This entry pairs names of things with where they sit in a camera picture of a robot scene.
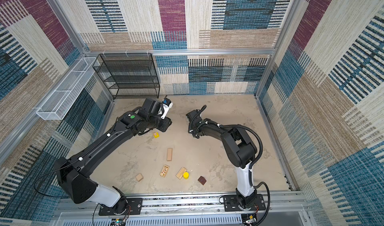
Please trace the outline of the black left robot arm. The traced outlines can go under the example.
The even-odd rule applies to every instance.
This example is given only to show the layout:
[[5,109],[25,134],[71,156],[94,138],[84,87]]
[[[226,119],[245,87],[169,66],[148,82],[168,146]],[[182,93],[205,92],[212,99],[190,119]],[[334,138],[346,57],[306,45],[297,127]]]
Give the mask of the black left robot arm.
[[125,194],[116,187],[106,187],[90,176],[114,150],[135,136],[142,136],[153,129],[166,132],[172,124],[167,117],[172,101],[147,98],[142,106],[125,112],[113,126],[81,152],[69,159],[59,158],[55,172],[59,186],[75,204],[94,202],[108,209],[113,215],[127,213]]

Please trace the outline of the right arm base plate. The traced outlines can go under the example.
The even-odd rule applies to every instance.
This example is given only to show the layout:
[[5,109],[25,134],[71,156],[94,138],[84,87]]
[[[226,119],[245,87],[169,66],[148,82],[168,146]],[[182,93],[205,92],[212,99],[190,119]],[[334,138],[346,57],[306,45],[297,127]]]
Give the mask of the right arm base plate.
[[242,195],[224,195],[219,198],[226,212],[239,211],[265,211],[267,209],[263,195],[252,194],[249,197]]

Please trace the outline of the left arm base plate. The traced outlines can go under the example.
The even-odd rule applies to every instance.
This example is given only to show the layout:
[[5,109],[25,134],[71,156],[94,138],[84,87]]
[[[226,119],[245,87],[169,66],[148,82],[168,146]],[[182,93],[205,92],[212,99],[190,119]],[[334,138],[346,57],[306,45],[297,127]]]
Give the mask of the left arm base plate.
[[142,210],[143,198],[123,198],[114,206],[101,206],[99,216],[123,217],[128,215],[139,215]]

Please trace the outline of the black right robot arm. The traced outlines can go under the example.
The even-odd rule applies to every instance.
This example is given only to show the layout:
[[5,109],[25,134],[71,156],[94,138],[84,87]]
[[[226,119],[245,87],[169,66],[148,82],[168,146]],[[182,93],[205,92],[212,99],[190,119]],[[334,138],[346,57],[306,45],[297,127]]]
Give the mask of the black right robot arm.
[[236,197],[241,209],[249,209],[256,200],[253,166],[263,154],[263,143],[252,129],[242,125],[221,125],[210,119],[202,119],[205,107],[186,114],[189,121],[188,132],[194,138],[213,137],[222,142],[227,157],[236,168]]

